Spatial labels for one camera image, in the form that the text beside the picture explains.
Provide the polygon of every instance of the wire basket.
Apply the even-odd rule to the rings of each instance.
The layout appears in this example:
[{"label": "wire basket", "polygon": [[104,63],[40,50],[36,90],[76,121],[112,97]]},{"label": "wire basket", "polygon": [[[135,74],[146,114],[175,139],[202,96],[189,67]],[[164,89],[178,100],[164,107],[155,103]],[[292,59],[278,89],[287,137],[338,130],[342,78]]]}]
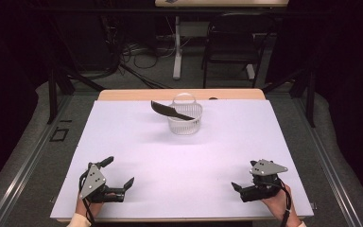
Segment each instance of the wire basket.
[{"label": "wire basket", "polygon": [[[176,99],[181,96],[191,96],[194,100],[192,102],[176,102]],[[175,108],[179,114],[184,114],[193,117],[192,120],[182,120],[178,117],[169,116],[169,128],[170,130],[178,135],[193,134],[199,130],[202,116],[202,106],[196,101],[196,98],[189,93],[181,93],[173,98],[170,107]]]}]

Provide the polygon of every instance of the clear plastic basket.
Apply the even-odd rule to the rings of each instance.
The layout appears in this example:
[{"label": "clear plastic basket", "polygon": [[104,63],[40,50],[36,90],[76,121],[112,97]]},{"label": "clear plastic basket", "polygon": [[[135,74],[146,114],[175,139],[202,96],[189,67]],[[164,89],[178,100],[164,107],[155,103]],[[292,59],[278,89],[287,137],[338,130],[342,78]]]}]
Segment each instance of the clear plastic basket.
[{"label": "clear plastic basket", "polygon": [[[181,96],[191,96],[193,98],[192,102],[189,100],[186,102],[185,100],[176,102],[176,99]],[[189,93],[181,93],[173,98],[172,104],[170,107],[175,108],[175,110],[179,114],[184,114],[193,117],[192,120],[182,120],[178,117],[169,116],[169,128],[170,130],[179,135],[188,135],[193,134],[199,130],[201,124],[201,116],[202,116],[202,106],[199,105],[196,101],[196,98]]]}]

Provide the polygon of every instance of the chair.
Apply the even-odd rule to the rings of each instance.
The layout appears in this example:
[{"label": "chair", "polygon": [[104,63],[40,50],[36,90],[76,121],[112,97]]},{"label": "chair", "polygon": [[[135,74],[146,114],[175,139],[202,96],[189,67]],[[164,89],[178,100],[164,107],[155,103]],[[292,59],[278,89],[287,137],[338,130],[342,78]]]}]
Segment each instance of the chair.
[{"label": "chair", "polygon": [[[201,69],[204,70],[203,88],[206,87],[208,62],[255,64],[255,82],[261,65],[266,40],[270,32],[275,31],[276,23],[265,14],[247,14],[227,12],[215,17],[208,25],[207,40]],[[254,33],[260,33],[254,39]]]}]

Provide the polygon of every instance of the table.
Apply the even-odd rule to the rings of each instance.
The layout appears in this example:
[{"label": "table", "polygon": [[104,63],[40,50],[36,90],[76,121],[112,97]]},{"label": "table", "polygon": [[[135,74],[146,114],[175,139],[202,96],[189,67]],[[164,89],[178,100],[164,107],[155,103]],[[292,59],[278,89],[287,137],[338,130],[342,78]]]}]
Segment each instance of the table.
[{"label": "table", "polygon": [[[200,130],[170,132],[150,100],[170,104],[194,95],[203,106]],[[252,185],[250,161],[273,160],[294,191],[300,217],[313,216],[270,103],[259,89],[103,91],[90,113],[51,218],[68,221],[78,178],[89,162],[113,156],[101,168],[110,187],[135,177],[123,203],[107,203],[96,221],[217,221],[272,218],[260,201],[242,202],[231,182]]]},{"label": "table", "polygon": [[[162,8],[284,8],[288,4],[288,0],[178,0],[174,3],[168,3],[166,0],[156,0],[155,6]],[[207,23],[200,23],[199,26],[204,29],[194,28],[194,32],[198,36],[206,36]],[[182,49],[181,49],[181,21],[176,16],[175,36],[176,36],[176,55],[175,66],[173,68],[173,79],[181,78],[182,70]],[[250,78],[254,77],[252,65],[247,68]]]}]

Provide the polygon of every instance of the table surface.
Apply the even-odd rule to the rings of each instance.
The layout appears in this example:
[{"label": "table surface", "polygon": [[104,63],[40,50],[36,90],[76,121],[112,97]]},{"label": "table surface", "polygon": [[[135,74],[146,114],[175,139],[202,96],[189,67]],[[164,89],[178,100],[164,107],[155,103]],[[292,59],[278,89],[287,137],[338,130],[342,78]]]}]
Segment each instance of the table surface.
[{"label": "table surface", "polygon": [[178,0],[168,3],[156,0],[157,7],[286,7],[288,0]]},{"label": "table surface", "polygon": [[[170,132],[150,100],[170,104],[178,92],[197,97],[201,126],[192,135]],[[78,178],[88,163],[113,156],[101,168],[107,186],[135,177],[122,203],[105,204],[97,221],[203,221],[272,218],[260,201],[243,202],[231,182],[252,185],[250,161],[286,166],[279,174],[294,191],[300,217],[313,216],[300,176],[270,103],[258,89],[103,91],[90,113],[51,218],[68,221]],[[207,100],[209,97],[218,100]]]}]

